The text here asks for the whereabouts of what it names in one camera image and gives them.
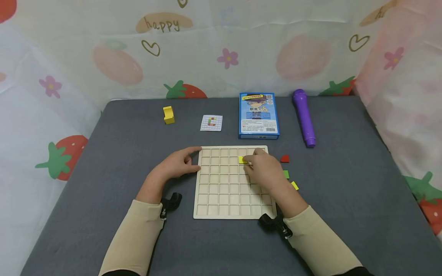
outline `yellow block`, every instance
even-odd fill
[[[293,187],[295,187],[295,189],[296,189],[297,191],[299,190],[298,185],[296,185],[295,181],[292,181],[292,185],[293,185]]]
[[[164,122],[166,125],[175,123],[175,117],[173,117],[173,110],[171,106],[163,107]]]
[[[238,156],[238,163],[239,163],[239,164],[247,164],[247,161],[246,161],[246,160],[243,160],[243,157],[242,157],[242,156]]]

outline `beige sleeve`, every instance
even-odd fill
[[[315,276],[338,275],[362,266],[311,206],[291,219],[284,219],[284,222],[293,232],[289,238],[290,245],[301,255]]]
[[[110,243],[99,276],[119,269],[146,275],[156,239],[163,228],[162,204],[132,201]]]

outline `gray tablecloth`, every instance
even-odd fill
[[[317,146],[304,145],[290,98],[276,98],[279,140],[238,139],[238,99],[127,100],[105,108],[23,276],[96,275],[146,174],[191,145],[260,145],[280,158],[301,195],[377,276],[442,273],[442,250],[357,97],[309,98]],[[175,123],[165,125],[164,106]],[[221,132],[201,132],[204,114]],[[150,275],[309,275],[297,253],[257,220],[193,219],[196,175],[168,183],[183,195],[168,214]]]

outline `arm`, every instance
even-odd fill
[[[189,156],[201,147],[175,151],[146,177],[106,252],[99,276],[143,276],[163,228],[161,195],[166,181],[201,169]]]
[[[289,218],[284,219],[293,232],[289,243],[316,276],[371,275],[365,268],[358,268],[362,264],[353,252],[287,181],[275,157],[257,148],[244,160],[252,163],[245,167],[246,172],[269,191],[284,217]]]

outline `left hand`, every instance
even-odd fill
[[[166,157],[147,175],[135,199],[145,203],[159,204],[167,180],[195,173],[201,169],[198,165],[192,165],[190,157],[191,153],[200,150],[202,150],[201,147],[187,147]]]
[[[202,150],[201,147],[187,147],[173,152],[158,164],[150,174],[157,174],[164,182],[171,178],[178,178],[183,174],[195,173],[201,169],[198,165],[192,165],[190,154]]]

